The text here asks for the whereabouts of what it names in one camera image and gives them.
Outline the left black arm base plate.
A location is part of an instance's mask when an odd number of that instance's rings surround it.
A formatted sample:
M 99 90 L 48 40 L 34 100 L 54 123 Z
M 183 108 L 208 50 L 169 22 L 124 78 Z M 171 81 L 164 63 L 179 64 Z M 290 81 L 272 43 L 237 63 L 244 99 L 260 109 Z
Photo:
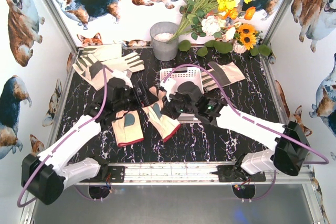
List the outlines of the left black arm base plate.
M 119 165 L 106 165 L 102 169 L 102 180 L 111 183 L 123 183 L 125 167 Z

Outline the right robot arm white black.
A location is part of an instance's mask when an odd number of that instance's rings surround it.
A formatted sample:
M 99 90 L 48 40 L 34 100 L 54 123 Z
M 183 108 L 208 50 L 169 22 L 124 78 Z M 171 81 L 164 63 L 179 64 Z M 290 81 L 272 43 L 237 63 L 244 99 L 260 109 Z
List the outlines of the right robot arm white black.
M 241 111 L 235 112 L 226 102 L 204 95 L 191 81 L 176 84 L 168 78 L 161 81 L 160 86 L 166 91 L 162 115 L 177 119 L 183 113 L 191 114 L 203 124 L 234 131 L 267 148 L 242 155 L 234 168 L 239 176 L 268 170 L 278 170 L 289 176 L 299 174 L 309 144 L 298 123 L 273 123 Z

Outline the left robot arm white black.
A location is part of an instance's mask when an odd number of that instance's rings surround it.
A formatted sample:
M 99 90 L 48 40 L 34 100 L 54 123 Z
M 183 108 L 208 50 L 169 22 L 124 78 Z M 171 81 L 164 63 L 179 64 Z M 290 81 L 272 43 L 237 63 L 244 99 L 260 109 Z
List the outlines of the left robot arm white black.
M 96 177 L 101 164 L 94 158 L 69 165 L 68 161 L 89 140 L 113 121 L 121 119 L 119 112 L 127 114 L 145 105 L 146 90 L 142 81 L 133 82 L 124 72 L 114 70 L 112 78 L 103 71 L 102 93 L 86 106 L 83 115 L 53 145 L 38 155 L 28 154 L 22 161 L 22 193 L 28 191 L 33 199 L 45 205 L 55 202 L 62 192 L 82 180 Z

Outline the tan leather glove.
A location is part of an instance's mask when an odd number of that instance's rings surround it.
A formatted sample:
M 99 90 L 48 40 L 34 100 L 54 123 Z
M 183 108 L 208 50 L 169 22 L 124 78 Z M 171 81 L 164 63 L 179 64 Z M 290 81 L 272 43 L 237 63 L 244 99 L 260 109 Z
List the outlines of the tan leather glove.
M 161 114 L 161 109 L 163 108 L 162 99 L 166 95 L 166 92 L 157 89 L 155 86 L 150 87 L 149 91 L 158 98 L 158 101 L 144 107 L 142 110 L 145 112 L 148 120 L 156 128 L 165 143 L 177 132 L 180 123 L 178 120 L 171 119 L 170 117 Z
M 112 122 L 117 147 L 125 147 L 144 140 L 137 111 L 120 111 L 117 120 Z

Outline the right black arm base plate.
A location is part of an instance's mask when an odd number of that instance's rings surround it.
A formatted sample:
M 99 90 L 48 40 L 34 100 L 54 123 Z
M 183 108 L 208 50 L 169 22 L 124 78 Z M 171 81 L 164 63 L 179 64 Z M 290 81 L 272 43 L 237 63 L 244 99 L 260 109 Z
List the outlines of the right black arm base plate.
M 219 182 L 265 182 L 266 177 L 263 173 L 253 175 L 243 171 L 240 167 L 234 165 L 218 165 L 217 170 L 210 172 L 212 175 L 218 176 Z

